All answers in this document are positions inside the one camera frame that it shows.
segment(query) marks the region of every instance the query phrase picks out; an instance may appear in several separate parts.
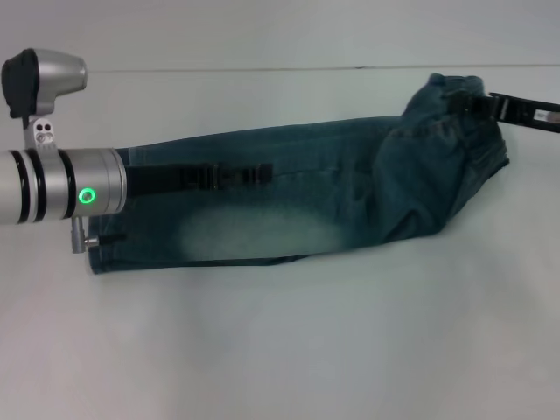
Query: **denim fabric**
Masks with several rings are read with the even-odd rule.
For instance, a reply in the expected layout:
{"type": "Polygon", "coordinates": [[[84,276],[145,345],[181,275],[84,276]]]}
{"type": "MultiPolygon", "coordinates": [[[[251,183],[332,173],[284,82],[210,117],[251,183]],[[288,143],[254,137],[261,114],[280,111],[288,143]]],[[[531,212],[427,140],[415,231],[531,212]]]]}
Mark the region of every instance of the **denim fabric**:
{"type": "Polygon", "coordinates": [[[433,74],[402,116],[253,129],[119,150],[125,164],[270,163],[268,185],[160,194],[92,218],[95,273],[270,265],[440,231],[508,164],[493,119],[451,115],[449,96],[483,95],[477,77],[433,74]]]}

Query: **white wall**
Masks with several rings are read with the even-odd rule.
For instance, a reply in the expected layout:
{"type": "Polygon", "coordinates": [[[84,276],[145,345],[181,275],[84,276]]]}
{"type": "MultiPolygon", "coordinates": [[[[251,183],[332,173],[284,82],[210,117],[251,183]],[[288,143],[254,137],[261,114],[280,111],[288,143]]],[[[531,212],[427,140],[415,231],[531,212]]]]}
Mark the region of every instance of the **white wall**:
{"type": "MultiPolygon", "coordinates": [[[[25,0],[0,56],[87,59],[63,147],[394,115],[432,71],[560,102],[558,66],[487,66],[560,64],[557,2],[490,3],[25,0]],[[150,71],[352,66],[425,68],[150,71]]],[[[504,136],[512,164],[442,234],[349,255],[91,276],[67,222],[1,227],[0,418],[557,418],[560,136],[504,136]]]]}

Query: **jeans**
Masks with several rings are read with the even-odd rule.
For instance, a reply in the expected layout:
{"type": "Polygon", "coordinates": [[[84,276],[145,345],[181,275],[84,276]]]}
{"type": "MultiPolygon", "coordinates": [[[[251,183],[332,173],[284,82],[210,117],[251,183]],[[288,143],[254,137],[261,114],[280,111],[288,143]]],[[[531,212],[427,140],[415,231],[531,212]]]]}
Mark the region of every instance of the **jeans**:
{"type": "Polygon", "coordinates": [[[273,164],[272,182],[130,199],[91,218],[94,273],[271,265],[439,232],[501,167],[491,118],[454,115],[449,97],[484,94],[477,77],[433,74],[401,116],[252,129],[119,150],[126,165],[273,164]]]}

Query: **green led light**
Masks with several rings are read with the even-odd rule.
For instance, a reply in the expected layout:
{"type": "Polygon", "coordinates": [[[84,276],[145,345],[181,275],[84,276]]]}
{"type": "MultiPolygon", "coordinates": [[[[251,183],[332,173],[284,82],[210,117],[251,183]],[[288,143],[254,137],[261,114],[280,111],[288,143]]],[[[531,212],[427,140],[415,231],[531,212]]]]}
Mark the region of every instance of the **green led light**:
{"type": "Polygon", "coordinates": [[[84,188],[78,194],[78,200],[80,200],[81,204],[91,204],[95,201],[97,194],[93,188],[84,188]]]}

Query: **metal bracket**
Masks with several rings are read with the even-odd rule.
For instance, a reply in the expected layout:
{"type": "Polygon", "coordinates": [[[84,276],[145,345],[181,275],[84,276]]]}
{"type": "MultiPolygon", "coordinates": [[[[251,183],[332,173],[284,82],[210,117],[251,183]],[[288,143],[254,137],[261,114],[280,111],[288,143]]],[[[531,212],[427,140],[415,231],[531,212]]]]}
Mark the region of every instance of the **metal bracket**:
{"type": "Polygon", "coordinates": [[[53,124],[43,116],[32,116],[24,129],[25,147],[37,151],[56,151],[53,124]]]}
{"type": "Polygon", "coordinates": [[[97,236],[86,237],[83,219],[81,217],[72,218],[72,252],[83,254],[88,249],[99,247],[97,236]]]}

